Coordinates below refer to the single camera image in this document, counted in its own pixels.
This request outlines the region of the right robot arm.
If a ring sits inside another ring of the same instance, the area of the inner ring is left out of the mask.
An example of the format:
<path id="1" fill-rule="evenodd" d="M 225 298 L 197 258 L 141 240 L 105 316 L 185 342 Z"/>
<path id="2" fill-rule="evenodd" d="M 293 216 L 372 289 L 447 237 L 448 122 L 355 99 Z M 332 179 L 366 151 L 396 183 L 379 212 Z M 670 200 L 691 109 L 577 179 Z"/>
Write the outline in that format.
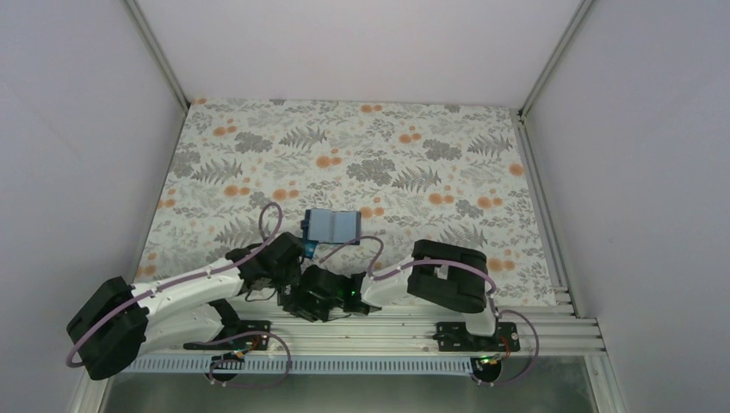
<path id="1" fill-rule="evenodd" d="M 295 317 L 326 323 L 334 310 L 366 317 L 407 299 L 421 299 L 460 313 L 468 343 L 487 350 L 500 334 L 496 289 L 484 253 L 422 239 L 410 256 L 376 272 L 342 275 L 312 265 L 293 284 L 278 289 L 277 304 Z"/>

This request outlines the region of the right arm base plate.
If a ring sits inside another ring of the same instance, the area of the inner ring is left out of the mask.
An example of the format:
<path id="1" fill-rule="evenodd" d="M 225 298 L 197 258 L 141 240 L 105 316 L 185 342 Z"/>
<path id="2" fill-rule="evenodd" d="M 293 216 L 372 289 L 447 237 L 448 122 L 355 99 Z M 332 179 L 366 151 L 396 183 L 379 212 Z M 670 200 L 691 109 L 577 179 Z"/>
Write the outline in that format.
<path id="1" fill-rule="evenodd" d="M 440 322 L 432 336 L 440 352 L 516 352 L 521 349 L 517 326 L 498 322 L 497 332 L 478 336 L 467 331 L 464 322 Z"/>

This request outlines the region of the blue card holder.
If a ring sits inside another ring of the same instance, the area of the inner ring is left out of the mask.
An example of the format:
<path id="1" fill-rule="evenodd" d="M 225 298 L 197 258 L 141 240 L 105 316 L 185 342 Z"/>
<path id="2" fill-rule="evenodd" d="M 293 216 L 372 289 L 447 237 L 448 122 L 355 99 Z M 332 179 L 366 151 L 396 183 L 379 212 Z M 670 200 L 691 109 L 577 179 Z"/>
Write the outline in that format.
<path id="1" fill-rule="evenodd" d="M 362 214 L 358 211 L 307 209 L 300 228 L 307 242 L 344 244 L 361 236 Z"/>

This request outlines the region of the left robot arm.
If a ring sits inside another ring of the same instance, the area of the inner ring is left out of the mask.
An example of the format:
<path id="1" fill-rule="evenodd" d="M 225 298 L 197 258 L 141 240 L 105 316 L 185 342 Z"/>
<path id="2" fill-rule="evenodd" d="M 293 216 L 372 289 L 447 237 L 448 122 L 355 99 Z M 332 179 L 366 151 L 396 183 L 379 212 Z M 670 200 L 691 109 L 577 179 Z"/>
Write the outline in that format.
<path id="1" fill-rule="evenodd" d="M 226 351 L 234 360 L 265 350 L 270 323 L 241 319 L 231 301 L 255 290 L 283 289 L 299 274 L 304 250 L 298 237 L 285 232 L 167 280 L 106 280 L 67 324 L 73 342 L 67 364 L 102 380 L 166 348 Z"/>

